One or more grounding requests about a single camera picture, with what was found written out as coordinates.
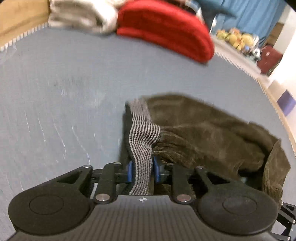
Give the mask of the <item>purple yoga mat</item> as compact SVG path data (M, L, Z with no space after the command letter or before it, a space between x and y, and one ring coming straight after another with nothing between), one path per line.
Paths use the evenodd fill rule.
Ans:
M277 104L279 105L283 114L287 116L295 107L295 99L288 90L285 90L284 93L277 100Z

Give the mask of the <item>red folded blanket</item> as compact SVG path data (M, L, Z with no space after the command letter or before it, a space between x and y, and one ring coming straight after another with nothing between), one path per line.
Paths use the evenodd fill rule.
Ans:
M215 46L207 26L195 15L166 1L129 1L120 8L116 34L209 62Z

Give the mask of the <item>blue curtain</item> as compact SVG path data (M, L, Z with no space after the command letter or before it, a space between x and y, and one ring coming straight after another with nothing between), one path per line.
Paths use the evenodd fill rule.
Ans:
M243 33L267 39L271 30L280 19L287 3L285 1L201 1L210 4L215 10L226 10L233 14L216 15L216 25L212 34L218 30L237 28Z

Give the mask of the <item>yellow bear plush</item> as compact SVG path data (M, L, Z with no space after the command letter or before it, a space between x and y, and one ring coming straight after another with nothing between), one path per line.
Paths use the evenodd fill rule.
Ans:
M237 28L231 28L229 31L217 30L216 38L227 42L238 51L250 50L254 45L252 35L249 33L242 33Z

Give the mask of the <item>grey bed sheet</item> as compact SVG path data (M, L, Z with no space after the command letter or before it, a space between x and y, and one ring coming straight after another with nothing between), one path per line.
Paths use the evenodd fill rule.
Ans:
M1 53L1 240L14 228L12 198L82 165L117 161L125 103L180 93L264 126L291 165L283 200L295 204L295 155L261 85L215 55L202 65L117 35L44 28Z

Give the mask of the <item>white beige folded blanket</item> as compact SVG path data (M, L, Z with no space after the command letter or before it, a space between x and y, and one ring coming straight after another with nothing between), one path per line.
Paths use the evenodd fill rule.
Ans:
M49 1L48 25L78 29L95 35L116 30L119 9L127 1Z

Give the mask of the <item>dark red cushion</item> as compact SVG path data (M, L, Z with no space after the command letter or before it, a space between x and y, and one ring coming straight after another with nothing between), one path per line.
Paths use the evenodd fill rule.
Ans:
M261 74L270 76L276 66L282 60L283 54L273 48L271 45L265 45L261 49L260 60L257 67L261 70Z

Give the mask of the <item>brown corduroy pants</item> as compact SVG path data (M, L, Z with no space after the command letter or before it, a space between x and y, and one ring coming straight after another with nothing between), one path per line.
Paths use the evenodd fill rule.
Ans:
M178 94L125 104L123 138L132 161L129 195L149 194L152 159L192 169L203 166L280 202L290 164L281 140L262 126Z

